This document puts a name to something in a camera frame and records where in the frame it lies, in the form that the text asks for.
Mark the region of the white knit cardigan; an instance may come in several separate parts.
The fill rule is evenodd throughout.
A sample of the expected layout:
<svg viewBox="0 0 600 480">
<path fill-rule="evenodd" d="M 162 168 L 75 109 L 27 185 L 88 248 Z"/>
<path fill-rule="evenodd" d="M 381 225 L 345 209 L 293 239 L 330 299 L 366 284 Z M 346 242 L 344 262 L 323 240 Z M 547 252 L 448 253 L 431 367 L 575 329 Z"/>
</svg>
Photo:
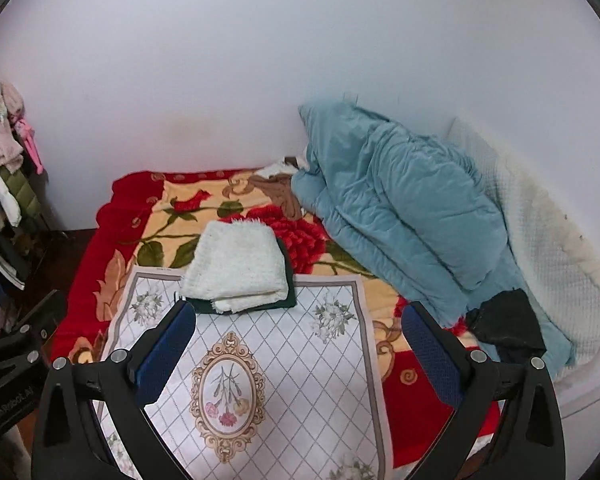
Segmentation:
<svg viewBox="0 0 600 480">
<path fill-rule="evenodd" d="M 277 300 L 285 292 L 285 263 L 274 231 L 256 220 L 210 222 L 181 279 L 183 297 L 219 301 L 221 310 L 237 307 L 238 297 Z"/>
</svg>

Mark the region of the clothes rack with garments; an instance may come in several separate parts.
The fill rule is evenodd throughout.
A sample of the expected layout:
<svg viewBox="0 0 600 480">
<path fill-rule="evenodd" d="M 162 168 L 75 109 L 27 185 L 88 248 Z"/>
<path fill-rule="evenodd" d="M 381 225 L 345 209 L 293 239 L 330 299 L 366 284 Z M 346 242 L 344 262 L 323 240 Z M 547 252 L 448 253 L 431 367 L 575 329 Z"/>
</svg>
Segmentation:
<svg viewBox="0 0 600 480">
<path fill-rule="evenodd" d="M 44 167 L 23 98 L 0 81 L 0 274 L 19 290 L 45 254 L 48 224 L 31 184 L 41 174 Z"/>
</svg>

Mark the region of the black cloth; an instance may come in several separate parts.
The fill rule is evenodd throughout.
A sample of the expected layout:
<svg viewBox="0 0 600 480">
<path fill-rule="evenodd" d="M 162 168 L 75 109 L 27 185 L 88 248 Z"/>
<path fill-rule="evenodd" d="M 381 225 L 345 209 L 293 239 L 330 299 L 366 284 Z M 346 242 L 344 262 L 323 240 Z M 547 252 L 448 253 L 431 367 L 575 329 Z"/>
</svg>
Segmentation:
<svg viewBox="0 0 600 480">
<path fill-rule="evenodd" d="M 504 363 L 524 364 L 546 352 L 538 318 L 520 288 L 500 292 L 468 311 L 465 322 L 478 341 L 494 345 Z"/>
</svg>

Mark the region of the red floral blanket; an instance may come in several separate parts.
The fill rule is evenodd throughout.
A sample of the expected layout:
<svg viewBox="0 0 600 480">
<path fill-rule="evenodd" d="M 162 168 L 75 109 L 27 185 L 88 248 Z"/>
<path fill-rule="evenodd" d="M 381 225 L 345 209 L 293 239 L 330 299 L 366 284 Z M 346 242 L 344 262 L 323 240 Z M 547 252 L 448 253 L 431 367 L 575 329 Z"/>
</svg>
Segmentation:
<svg viewBox="0 0 600 480">
<path fill-rule="evenodd" d="M 192 261 L 209 221 L 256 219 L 283 240 L 294 273 L 361 275 L 374 320 L 393 463 L 414 463 L 434 442 L 452 408 L 438 399 L 400 333 L 406 300 L 338 246 L 312 214 L 287 219 L 249 183 L 252 174 L 141 171 L 114 181 L 111 200 L 96 214 L 97 229 L 69 290 L 68 313 L 53 338 L 52 355 L 80 363 L 99 360 L 132 266 L 182 268 Z"/>
</svg>

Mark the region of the white textured pillow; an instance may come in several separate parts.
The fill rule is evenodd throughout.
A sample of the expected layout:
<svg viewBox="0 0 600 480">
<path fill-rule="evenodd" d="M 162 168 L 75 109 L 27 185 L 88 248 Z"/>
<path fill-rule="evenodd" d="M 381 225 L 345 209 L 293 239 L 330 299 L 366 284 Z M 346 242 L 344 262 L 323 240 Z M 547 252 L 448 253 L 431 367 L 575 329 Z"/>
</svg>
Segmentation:
<svg viewBox="0 0 600 480">
<path fill-rule="evenodd" d="M 505 144 L 460 118 L 448 140 L 474 160 L 501 207 L 524 279 L 573 344 L 570 367 L 600 368 L 600 257 L 593 245 Z"/>
</svg>

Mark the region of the folded dark green sweater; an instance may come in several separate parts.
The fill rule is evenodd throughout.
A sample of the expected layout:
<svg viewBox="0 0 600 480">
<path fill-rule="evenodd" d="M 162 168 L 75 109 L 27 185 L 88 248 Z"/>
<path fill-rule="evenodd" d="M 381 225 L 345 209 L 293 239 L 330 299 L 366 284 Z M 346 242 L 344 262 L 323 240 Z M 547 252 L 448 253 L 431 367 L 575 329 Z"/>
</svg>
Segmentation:
<svg viewBox="0 0 600 480">
<path fill-rule="evenodd" d="M 294 290 L 294 270 L 292 270 L 291 258 L 288 255 L 288 250 L 279 237 L 276 238 L 276 243 L 279 247 L 280 253 L 283 255 L 285 263 L 285 281 L 286 281 L 286 292 L 280 299 L 273 300 L 273 295 L 258 295 L 258 296 L 245 296 L 238 297 L 237 307 L 228 307 L 227 309 L 221 310 L 219 308 L 219 301 L 211 301 L 199 298 L 187 298 L 196 311 L 197 314 L 217 314 L 217 315 L 231 315 L 241 314 L 245 312 L 271 310 L 271 309 L 288 309 L 292 308 L 297 304 L 297 294 Z"/>
</svg>

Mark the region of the light blue quilt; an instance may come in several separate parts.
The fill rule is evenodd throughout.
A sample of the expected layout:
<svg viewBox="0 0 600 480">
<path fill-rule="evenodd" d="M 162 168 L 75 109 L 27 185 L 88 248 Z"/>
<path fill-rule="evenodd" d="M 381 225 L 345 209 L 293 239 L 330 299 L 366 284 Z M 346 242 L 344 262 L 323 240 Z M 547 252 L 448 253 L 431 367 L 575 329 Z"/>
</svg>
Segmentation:
<svg viewBox="0 0 600 480">
<path fill-rule="evenodd" d="M 349 102 L 309 102 L 299 115 L 308 164 L 292 192 L 367 271 L 444 328 L 499 292 L 529 288 L 463 151 Z"/>
</svg>

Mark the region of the brown cloth on bed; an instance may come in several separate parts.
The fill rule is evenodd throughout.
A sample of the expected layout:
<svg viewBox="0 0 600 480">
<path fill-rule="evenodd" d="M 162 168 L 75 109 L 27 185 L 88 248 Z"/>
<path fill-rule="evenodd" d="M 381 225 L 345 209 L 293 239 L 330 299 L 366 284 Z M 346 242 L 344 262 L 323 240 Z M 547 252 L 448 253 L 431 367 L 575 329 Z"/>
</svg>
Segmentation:
<svg viewBox="0 0 600 480">
<path fill-rule="evenodd" d="M 296 156 L 287 156 L 255 171 L 248 179 L 292 221 L 300 220 L 306 213 L 291 189 L 292 176 L 302 169 L 302 162 Z"/>
</svg>

